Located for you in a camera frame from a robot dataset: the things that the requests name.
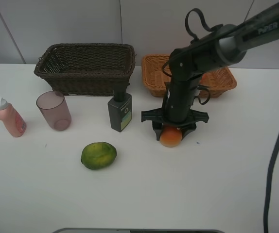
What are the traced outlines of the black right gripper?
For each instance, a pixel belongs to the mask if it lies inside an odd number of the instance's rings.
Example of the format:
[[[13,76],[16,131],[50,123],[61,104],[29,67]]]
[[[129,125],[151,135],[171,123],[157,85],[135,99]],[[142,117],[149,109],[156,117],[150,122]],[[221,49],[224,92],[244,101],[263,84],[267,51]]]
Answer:
[[[163,124],[180,128],[182,140],[196,130],[197,122],[207,123],[208,113],[192,110],[193,101],[199,98],[198,90],[209,92],[206,86],[198,84],[198,80],[175,81],[166,84],[162,106],[157,109],[142,111],[141,122],[151,121],[156,140],[159,141]]]

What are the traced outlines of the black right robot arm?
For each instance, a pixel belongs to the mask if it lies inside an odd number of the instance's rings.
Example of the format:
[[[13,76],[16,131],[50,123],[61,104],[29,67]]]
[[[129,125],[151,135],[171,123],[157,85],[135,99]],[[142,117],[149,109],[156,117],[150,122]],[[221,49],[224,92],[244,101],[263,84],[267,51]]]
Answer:
[[[156,140],[165,125],[178,128],[185,137],[196,130],[196,123],[207,123],[205,112],[192,110],[197,90],[208,89],[199,84],[203,74],[239,63],[249,49],[279,40],[279,2],[238,26],[218,24],[210,28],[202,11],[193,9],[209,34],[201,39],[194,34],[185,18],[185,28],[193,37],[190,45],[175,49],[162,66],[169,67],[171,81],[166,84],[162,107],[141,113],[141,121],[151,121]]]

